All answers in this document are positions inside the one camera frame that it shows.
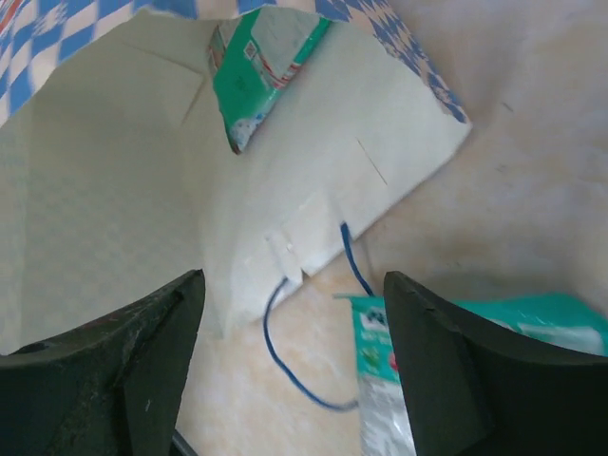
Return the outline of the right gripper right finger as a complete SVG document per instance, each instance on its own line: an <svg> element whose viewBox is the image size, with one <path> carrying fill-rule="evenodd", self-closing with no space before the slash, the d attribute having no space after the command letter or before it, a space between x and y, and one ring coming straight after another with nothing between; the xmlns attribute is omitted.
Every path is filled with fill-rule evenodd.
<svg viewBox="0 0 608 456"><path fill-rule="evenodd" d="M510 331L400 272L389 334L420 455L603 455L607 360Z"/></svg>

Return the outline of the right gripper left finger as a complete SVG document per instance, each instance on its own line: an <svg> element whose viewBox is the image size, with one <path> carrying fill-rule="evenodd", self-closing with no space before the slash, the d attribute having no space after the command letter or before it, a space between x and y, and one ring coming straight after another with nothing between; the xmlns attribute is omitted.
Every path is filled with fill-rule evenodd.
<svg viewBox="0 0 608 456"><path fill-rule="evenodd" d="M192 270L2 356L2 454L195 454L176 424L204 300Z"/></svg>

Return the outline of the teal snack packet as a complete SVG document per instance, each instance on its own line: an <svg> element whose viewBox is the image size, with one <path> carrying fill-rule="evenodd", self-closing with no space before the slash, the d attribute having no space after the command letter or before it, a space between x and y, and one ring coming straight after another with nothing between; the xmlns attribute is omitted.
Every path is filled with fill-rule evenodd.
<svg viewBox="0 0 608 456"><path fill-rule="evenodd" d="M208 66L234 153L245 150L330 25L316 14L263 7L215 26Z"/></svg>
<svg viewBox="0 0 608 456"><path fill-rule="evenodd" d="M351 303L361 449L364 455L414 455L409 418L380 296L337 294ZM537 294L456 304L510 331L552 345L607 354L607 318L569 294Z"/></svg>

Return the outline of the blue checkered paper bag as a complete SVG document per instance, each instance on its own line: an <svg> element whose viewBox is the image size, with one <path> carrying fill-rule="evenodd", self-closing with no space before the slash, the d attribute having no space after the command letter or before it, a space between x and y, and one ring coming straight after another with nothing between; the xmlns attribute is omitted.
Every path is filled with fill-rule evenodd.
<svg viewBox="0 0 608 456"><path fill-rule="evenodd" d="M245 150L208 66L263 7L331 22ZM205 272L206 330L289 295L448 162L471 122L388 1L5 1L1 352Z"/></svg>

